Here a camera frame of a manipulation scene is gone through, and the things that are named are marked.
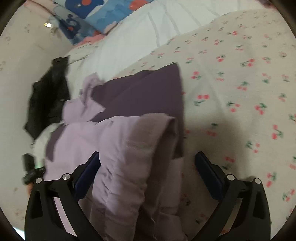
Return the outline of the cherry print bed sheet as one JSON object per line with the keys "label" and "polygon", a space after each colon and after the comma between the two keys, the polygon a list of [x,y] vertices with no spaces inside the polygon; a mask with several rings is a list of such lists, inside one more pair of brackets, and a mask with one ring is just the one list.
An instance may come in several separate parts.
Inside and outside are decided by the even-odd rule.
{"label": "cherry print bed sheet", "polygon": [[180,216],[193,237],[216,207],[194,166],[202,151],[225,173],[258,177],[271,233],[295,207],[295,37],[274,9],[231,12],[170,39],[119,73],[177,63],[184,99]]}

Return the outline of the black garment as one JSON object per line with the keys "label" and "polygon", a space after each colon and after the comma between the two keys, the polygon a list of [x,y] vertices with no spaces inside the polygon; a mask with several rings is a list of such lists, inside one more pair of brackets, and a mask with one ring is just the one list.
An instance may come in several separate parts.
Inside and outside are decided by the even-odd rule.
{"label": "black garment", "polygon": [[43,77],[32,85],[24,130],[36,140],[43,130],[62,120],[62,109],[70,92],[67,85],[69,57],[58,57]]}

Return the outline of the lilac and purple garment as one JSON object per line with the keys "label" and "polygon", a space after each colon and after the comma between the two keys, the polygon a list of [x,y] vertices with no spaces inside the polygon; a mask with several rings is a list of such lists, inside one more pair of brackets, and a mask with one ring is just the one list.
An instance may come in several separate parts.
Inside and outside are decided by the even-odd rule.
{"label": "lilac and purple garment", "polygon": [[106,83],[85,79],[46,147],[46,180],[101,166],[81,207],[104,240],[184,240],[183,100],[177,64]]}

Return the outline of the white striped quilt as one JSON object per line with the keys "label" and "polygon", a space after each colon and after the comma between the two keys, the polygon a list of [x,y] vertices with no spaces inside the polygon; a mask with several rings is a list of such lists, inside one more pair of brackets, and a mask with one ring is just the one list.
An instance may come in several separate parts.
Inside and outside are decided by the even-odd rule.
{"label": "white striped quilt", "polygon": [[103,39],[69,51],[68,88],[76,97],[86,76],[110,80],[166,44],[233,11],[262,9],[260,1],[153,1],[126,17]]}

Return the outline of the blue whale print pillow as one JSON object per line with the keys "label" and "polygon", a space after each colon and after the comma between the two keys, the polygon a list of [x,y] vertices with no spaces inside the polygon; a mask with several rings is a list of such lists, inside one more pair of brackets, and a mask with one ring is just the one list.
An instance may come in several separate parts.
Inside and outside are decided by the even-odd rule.
{"label": "blue whale print pillow", "polygon": [[120,21],[151,3],[147,1],[53,1],[54,17],[60,30],[73,45],[86,37],[106,35]]}

